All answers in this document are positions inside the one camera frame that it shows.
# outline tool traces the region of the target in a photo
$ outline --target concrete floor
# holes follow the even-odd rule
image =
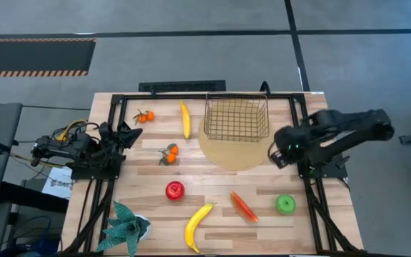
[[[411,1],[292,0],[298,29],[411,29]],[[289,29],[281,0],[0,0],[0,34]],[[411,256],[411,34],[300,36],[312,91],[330,108],[383,108],[396,128],[387,143],[351,150],[347,169],[365,248]],[[290,36],[98,39],[88,76],[0,78],[0,102],[89,108],[98,91],[139,82],[225,79],[228,90],[300,91]],[[18,140],[31,140],[87,111],[24,109]],[[29,145],[17,152],[28,153]],[[5,180],[34,173],[9,163]]]

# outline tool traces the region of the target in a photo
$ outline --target metal basket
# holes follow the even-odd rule
[[[212,140],[259,142],[269,136],[268,97],[208,93],[204,133]]]

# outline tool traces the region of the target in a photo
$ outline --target wooden table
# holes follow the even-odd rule
[[[107,121],[111,93],[95,94],[89,121]],[[326,109],[324,94],[305,93],[308,112]],[[185,140],[178,100],[130,100],[125,121],[131,128],[143,128],[133,148],[126,150],[126,161],[116,181],[113,200],[127,205],[134,213],[147,217],[153,230],[148,240],[138,245],[139,255],[194,254],[184,241],[184,230],[190,217],[205,203],[215,203],[213,210],[196,229],[196,245],[201,254],[282,254],[315,253],[315,244],[307,208],[304,185],[296,165],[279,170],[269,160],[247,171],[228,171],[211,163],[198,145],[198,125],[204,115],[205,100],[184,100],[188,106],[193,134]],[[284,99],[269,100],[269,120],[274,129],[292,125],[290,107]],[[119,107],[115,121],[118,120]],[[138,109],[156,114],[154,122],[134,126],[132,117]],[[159,166],[160,153],[170,143],[179,146],[173,166]],[[165,197],[170,181],[181,181],[186,196],[180,203]],[[355,212],[347,188],[337,179],[324,179],[331,218],[350,242],[362,248]],[[78,220],[88,181],[77,181],[69,202],[62,232],[64,246],[77,233]],[[94,183],[86,204],[83,225],[88,220]],[[106,188],[103,185],[101,197]],[[259,222],[246,223],[231,206],[229,193],[235,191],[258,215]],[[296,200],[296,212],[281,216],[275,210],[275,199],[289,193]],[[113,205],[110,217],[115,217]],[[319,218],[323,247],[328,248],[324,224]],[[97,248],[101,221],[95,226],[91,249]],[[127,254],[125,244],[105,254]]]

